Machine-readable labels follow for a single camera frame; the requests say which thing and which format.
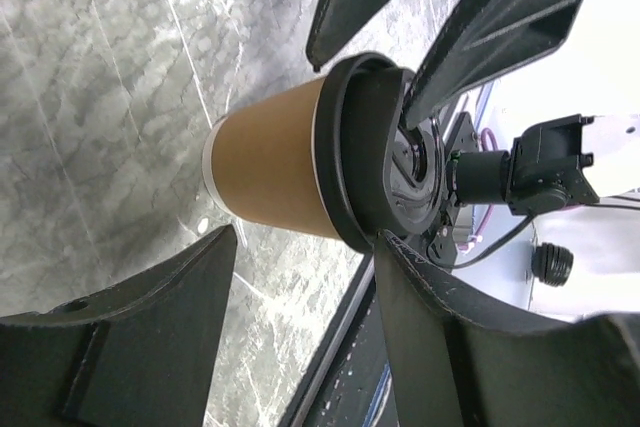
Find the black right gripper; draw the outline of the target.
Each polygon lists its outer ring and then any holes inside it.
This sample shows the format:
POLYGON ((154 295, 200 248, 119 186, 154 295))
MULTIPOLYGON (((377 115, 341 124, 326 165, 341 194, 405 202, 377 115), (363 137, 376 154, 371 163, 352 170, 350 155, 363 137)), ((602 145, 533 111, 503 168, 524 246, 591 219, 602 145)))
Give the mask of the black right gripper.
MULTIPOLYGON (((390 0, 318 0, 306 56, 318 72, 390 0)), ((406 94, 413 128, 453 97, 555 52, 583 0, 460 0, 406 94)))

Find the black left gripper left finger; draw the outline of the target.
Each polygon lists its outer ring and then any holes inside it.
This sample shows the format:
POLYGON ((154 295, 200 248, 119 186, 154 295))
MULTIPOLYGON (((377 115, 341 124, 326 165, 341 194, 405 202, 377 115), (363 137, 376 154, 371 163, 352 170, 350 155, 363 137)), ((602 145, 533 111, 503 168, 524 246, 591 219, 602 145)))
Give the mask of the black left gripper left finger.
POLYGON ((46 313, 1 321, 5 426, 199 426, 237 250, 224 226, 46 313))

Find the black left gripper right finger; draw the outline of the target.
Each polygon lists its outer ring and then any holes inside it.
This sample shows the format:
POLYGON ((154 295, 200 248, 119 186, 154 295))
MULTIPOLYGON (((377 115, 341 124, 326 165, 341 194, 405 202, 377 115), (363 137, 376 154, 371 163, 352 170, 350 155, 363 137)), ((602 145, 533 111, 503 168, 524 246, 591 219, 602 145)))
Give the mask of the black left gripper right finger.
POLYGON ((639 318, 576 323, 500 301, 394 234, 375 242, 378 303, 403 426, 635 426, 639 318))

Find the black plastic cup lid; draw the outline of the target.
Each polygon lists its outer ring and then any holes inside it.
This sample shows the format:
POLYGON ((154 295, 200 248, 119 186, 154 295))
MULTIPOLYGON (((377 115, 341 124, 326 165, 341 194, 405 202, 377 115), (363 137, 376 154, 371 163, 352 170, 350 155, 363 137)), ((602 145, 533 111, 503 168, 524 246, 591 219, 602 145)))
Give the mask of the black plastic cup lid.
POLYGON ((444 196, 444 145, 433 118, 409 128, 403 100, 413 73, 365 52, 324 79, 313 127, 313 159, 323 205, 339 238, 368 253, 387 229, 424 234, 444 196))

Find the brown paper coffee cup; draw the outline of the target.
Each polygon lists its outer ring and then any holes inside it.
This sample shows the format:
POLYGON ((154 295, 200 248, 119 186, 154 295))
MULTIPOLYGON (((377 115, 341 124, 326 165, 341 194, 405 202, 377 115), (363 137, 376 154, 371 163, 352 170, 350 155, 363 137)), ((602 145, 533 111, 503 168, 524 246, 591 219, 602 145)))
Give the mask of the brown paper coffee cup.
POLYGON ((231 112, 212 127, 202 154, 206 189, 242 220, 337 239, 313 157, 325 79, 306 82, 231 112))

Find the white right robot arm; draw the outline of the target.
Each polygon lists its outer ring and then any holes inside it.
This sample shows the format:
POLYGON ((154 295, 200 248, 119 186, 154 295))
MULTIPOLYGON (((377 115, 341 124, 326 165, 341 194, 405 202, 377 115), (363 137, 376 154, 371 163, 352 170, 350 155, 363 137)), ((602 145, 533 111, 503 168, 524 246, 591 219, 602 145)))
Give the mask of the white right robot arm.
POLYGON ((318 0, 306 55, 329 67, 312 161, 330 220, 346 238, 417 234, 464 205, 506 205, 526 220, 631 189, 621 166, 639 120, 576 114, 528 128, 510 150, 444 138, 438 114, 463 93, 556 51, 583 0, 459 0, 421 66, 339 51, 390 0, 318 0))

